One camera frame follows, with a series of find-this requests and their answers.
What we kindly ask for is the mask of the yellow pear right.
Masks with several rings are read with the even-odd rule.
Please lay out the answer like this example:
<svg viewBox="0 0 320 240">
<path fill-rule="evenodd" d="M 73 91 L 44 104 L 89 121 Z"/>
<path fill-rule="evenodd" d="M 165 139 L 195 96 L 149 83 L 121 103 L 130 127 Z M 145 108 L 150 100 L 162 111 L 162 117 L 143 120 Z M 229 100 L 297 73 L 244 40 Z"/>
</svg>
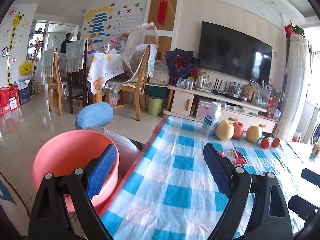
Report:
<svg viewBox="0 0 320 240">
<path fill-rule="evenodd" d="M 246 132 L 246 140 L 255 143 L 262 136 L 262 132 L 259 126 L 250 126 Z"/>
</svg>

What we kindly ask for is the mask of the green waste bucket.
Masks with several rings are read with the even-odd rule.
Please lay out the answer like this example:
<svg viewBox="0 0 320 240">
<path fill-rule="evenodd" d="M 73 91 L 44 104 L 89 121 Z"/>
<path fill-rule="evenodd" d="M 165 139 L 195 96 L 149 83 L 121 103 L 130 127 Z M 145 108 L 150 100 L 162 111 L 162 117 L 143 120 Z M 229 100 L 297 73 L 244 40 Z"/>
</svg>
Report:
<svg viewBox="0 0 320 240">
<path fill-rule="evenodd" d="M 148 113 L 153 116 L 158 116 L 163 111 L 163 98 L 150 96 L 148 100 Z"/>
</svg>

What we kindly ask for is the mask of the washing machine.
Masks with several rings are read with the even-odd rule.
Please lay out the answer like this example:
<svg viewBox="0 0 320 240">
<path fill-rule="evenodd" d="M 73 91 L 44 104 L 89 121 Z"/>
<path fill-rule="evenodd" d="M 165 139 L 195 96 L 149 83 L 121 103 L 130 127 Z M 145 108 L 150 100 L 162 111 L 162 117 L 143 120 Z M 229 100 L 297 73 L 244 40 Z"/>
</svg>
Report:
<svg viewBox="0 0 320 240">
<path fill-rule="evenodd" d="M 319 142 L 319 113 L 316 114 L 310 122 L 309 142 L 311 145 L 314 145 Z"/>
</svg>

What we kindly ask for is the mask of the black flat television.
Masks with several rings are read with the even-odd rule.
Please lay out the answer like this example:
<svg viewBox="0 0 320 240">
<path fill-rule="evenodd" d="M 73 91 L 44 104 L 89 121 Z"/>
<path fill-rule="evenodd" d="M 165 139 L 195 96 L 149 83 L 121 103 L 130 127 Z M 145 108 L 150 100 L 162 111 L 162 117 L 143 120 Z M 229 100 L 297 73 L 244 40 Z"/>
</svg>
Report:
<svg viewBox="0 0 320 240">
<path fill-rule="evenodd" d="M 247 81 L 268 83 L 273 48 L 269 44 L 237 30 L 202 22 L 198 62 Z"/>
</svg>

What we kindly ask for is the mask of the white milk bottle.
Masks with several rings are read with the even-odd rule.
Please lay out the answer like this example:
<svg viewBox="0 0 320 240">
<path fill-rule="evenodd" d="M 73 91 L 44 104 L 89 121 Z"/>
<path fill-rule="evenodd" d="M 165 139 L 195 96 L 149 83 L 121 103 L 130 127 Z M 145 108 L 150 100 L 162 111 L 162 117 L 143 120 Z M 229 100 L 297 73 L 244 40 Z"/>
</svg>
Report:
<svg viewBox="0 0 320 240">
<path fill-rule="evenodd" d="M 212 102 L 211 106 L 204 117 L 201 132 L 210 137 L 214 134 L 215 128 L 221 116 L 221 105 L 217 102 Z"/>
</svg>

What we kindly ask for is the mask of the red Tea Talk packet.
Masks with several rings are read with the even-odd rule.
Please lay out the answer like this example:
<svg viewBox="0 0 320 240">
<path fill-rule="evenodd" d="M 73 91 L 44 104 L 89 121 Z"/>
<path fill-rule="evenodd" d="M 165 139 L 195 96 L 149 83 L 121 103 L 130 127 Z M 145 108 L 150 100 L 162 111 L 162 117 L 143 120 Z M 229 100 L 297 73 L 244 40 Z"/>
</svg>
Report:
<svg viewBox="0 0 320 240">
<path fill-rule="evenodd" d="M 246 159 L 244 158 L 244 156 L 238 150 L 227 149 L 227 150 L 218 151 L 218 154 L 221 157 L 225 157 L 225 158 L 229 159 L 229 161 L 233 165 L 244 165 L 244 164 L 247 164 Z"/>
</svg>

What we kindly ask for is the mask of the white electric kettle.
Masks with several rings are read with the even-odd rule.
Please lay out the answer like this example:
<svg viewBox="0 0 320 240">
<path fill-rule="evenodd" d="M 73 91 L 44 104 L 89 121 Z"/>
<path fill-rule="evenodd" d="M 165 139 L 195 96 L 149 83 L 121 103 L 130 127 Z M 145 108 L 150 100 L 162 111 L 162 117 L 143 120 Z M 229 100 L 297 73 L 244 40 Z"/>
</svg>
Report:
<svg viewBox="0 0 320 240">
<path fill-rule="evenodd" d="M 194 83 L 194 88 L 201 92 L 210 92 L 209 72 L 201 72 L 198 80 Z"/>
</svg>

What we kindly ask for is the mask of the red apple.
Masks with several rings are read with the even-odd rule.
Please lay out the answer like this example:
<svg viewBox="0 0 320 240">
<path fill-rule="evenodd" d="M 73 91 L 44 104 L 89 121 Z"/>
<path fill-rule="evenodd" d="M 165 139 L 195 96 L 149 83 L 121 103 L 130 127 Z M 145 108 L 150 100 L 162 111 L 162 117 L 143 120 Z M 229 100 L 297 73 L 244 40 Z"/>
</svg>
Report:
<svg viewBox="0 0 320 240">
<path fill-rule="evenodd" d="M 240 122 L 234 122 L 234 134 L 233 139 L 240 139 L 244 133 L 244 125 Z"/>
</svg>

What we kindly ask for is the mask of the yellow pear left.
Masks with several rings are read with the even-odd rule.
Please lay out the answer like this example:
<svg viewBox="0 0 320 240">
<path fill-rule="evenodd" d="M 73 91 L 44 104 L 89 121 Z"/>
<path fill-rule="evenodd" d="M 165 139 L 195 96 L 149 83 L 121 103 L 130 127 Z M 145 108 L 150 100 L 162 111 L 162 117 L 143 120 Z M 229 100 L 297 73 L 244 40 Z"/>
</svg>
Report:
<svg viewBox="0 0 320 240">
<path fill-rule="evenodd" d="M 216 127 L 216 136 L 222 141 L 227 141 L 231 139 L 234 135 L 234 126 L 231 122 L 227 120 L 222 120 Z"/>
</svg>

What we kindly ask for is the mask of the orange tangerine with leaf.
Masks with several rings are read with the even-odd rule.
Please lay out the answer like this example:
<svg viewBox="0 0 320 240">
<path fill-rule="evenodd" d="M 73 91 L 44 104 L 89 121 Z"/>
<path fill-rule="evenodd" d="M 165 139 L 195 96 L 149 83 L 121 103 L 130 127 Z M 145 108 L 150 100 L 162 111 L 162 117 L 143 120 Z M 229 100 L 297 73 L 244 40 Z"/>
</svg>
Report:
<svg viewBox="0 0 320 240">
<path fill-rule="evenodd" d="M 263 137 L 258 140 L 260 147 L 263 149 L 269 149 L 271 147 L 271 141 L 269 137 Z"/>
</svg>

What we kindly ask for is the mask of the dark blue flower bouquet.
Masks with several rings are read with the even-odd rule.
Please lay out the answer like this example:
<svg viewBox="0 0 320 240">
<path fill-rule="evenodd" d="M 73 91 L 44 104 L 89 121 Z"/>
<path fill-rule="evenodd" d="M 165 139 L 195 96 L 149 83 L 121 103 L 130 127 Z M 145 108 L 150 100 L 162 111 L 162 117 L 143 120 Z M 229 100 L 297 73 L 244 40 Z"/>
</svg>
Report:
<svg viewBox="0 0 320 240">
<path fill-rule="evenodd" d="M 193 51 L 175 48 L 165 52 L 165 61 L 172 78 L 186 78 L 190 71 L 198 64 L 198 59 L 193 57 Z"/>
</svg>

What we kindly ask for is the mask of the blue cushioned stool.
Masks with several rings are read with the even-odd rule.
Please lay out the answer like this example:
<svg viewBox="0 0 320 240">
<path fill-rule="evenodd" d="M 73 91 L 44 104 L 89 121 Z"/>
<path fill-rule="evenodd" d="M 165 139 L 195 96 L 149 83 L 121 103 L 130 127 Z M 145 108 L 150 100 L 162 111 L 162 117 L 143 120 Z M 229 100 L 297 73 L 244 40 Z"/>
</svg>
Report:
<svg viewBox="0 0 320 240">
<path fill-rule="evenodd" d="M 109 103 L 93 103 L 77 113 L 75 128 L 87 129 L 89 127 L 104 127 L 112 122 L 113 117 L 113 108 Z"/>
</svg>

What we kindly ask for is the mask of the cream tv cabinet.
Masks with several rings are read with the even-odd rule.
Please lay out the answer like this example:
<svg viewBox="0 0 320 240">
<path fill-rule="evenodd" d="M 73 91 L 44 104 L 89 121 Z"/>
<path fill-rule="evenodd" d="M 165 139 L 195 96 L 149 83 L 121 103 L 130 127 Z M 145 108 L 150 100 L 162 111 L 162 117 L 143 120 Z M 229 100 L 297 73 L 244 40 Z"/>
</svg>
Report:
<svg viewBox="0 0 320 240">
<path fill-rule="evenodd" d="M 278 122 L 262 116 L 266 110 L 244 101 L 237 101 L 212 92 L 201 92 L 196 89 L 188 90 L 168 85 L 167 106 L 165 115 L 176 116 L 188 120 L 202 122 L 210 107 L 220 109 L 220 120 L 242 123 L 244 130 L 258 126 L 263 133 L 273 134 Z"/>
</svg>

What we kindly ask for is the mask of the white curtain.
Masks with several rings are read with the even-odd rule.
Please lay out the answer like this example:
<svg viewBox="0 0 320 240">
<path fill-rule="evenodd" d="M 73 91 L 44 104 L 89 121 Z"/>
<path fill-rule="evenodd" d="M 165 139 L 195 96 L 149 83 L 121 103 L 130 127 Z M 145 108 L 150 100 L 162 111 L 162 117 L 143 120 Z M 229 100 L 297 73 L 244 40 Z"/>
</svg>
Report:
<svg viewBox="0 0 320 240">
<path fill-rule="evenodd" d="M 302 35 L 290 36 L 287 86 L 275 137 L 291 141 L 298 127 L 311 77 L 309 42 Z"/>
</svg>

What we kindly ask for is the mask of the blue checkered tablecloth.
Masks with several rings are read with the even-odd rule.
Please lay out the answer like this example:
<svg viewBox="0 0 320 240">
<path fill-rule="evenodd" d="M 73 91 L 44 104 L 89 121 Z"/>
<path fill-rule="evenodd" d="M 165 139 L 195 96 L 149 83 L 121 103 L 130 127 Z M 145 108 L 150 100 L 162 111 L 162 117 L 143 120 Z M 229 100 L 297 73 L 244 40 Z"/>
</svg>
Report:
<svg viewBox="0 0 320 240">
<path fill-rule="evenodd" d="M 235 149 L 245 170 L 276 175 L 285 199 L 309 185 L 291 147 L 262 149 L 246 139 L 220 141 L 201 133 L 197 122 L 168 117 L 101 220 L 114 239 L 206 239 L 228 202 L 203 159 L 205 144 Z"/>
</svg>

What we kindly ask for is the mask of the giraffe height wall sticker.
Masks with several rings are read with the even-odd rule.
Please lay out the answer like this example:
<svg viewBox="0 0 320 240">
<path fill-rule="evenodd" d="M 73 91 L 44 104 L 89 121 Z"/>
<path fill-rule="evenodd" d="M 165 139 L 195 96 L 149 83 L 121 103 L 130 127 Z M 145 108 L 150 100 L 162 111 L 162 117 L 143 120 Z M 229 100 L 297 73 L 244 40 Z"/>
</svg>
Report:
<svg viewBox="0 0 320 240">
<path fill-rule="evenodd" d="M 9 45 L 7 46 L 7 51 L 4 54 L 7 57 L 7 67 L 6 67 L 6 86 L 7 87 L 11 87 L 11 65 L 10 65 L 10 61 L 11 61 L 11 55 L 12 55 L 12 49 L 13 49 L 13 44 L 14 44 L 14 39 L 15 39 L 15 34 L 16 34 L 16 30 L 17 27 L 19 26 L 20 22 L 23 20 L 23 14 L 21 14 L 20 12 L 14 16 L 14 19 L 12 21 L 12 31 L 10 34 L 10 39 L 9 39 Z"/>
</svg>

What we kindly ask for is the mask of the orange print table cover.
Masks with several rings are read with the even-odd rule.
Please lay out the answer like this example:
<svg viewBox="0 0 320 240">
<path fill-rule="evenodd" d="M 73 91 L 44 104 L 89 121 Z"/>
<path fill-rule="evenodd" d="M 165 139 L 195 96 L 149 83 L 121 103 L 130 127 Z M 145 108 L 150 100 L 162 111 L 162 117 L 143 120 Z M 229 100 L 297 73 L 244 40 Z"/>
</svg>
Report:
<svg viewBox="0 0 320 240">
<path fill-rule="evenodd" d="M 87 81 L 93 95 L 102 90 L 106 82 L 123 74 L 123 59 L 119 54 L 88 54 L 87 56 Z"/>
</svg>

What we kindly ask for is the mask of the wooden dining chair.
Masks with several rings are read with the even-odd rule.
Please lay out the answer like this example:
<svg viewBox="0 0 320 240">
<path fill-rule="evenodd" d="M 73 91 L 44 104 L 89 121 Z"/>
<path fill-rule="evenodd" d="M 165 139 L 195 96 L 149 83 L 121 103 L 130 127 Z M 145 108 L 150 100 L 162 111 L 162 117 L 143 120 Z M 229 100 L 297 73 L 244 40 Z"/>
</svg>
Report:
<svg viewBox="0 0 320 240">
<path fill-rule="evenodd" d="M 136 120 L 140 120 L 140 110 L 146 108 L 145 100 L 140 97 L 144 94 L 145 83 L 153 74 L 153 67 L 155 65 L 155 58 L 157 48 L 154 44 L 141 44 L 138 45 L 133 53 L 133 57 L 129 62 L 135 60 L 136 70 L 126 70 L 106 82 L 105 101 L 111 103 L 111 99 L 121 94 L 121 103 L 115 107 L 129 106 L 129 94 L 134 94 Z"/>
</svg>

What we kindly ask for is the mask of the yellow pear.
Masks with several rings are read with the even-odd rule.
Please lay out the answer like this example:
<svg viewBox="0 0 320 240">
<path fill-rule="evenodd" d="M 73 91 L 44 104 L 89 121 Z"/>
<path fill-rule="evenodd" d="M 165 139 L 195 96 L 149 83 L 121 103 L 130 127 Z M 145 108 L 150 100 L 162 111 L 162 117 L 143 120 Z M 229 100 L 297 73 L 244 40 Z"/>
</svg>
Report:
<svg viewBox="0 0 320 240">
<path fill-rule="evenodd" d="M 227 120 L 222 120 L 216 127 L 216 136 L 222 141 L 227 141 L 231 139 L 234 135 L 234 126 L 231 122 Z"/>
<path fill-rule="evenodd" d="M 246 132 L 246 140 L 255 143 L 262 136 L 262 132 L 259 126 L 250 126 Z"/>
</svg>

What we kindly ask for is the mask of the person in background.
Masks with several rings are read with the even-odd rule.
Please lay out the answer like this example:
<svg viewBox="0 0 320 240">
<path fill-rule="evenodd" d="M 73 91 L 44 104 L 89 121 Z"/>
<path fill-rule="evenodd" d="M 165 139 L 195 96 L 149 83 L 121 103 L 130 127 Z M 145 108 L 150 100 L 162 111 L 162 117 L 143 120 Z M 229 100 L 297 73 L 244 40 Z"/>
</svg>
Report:
<svg viewBox="0 0 320 240">
<path fill-rule="evenodd" d="M 72 34 L 70 32 L 68 32 L 66 35 L 65 35 L 65 40 L 61 43 L 61 46 L 60 46 L 60 53 L 65 53 L 66 52 L 66 46 L 67 44 L 71 43 L 72 42 Z"/>
</svg>

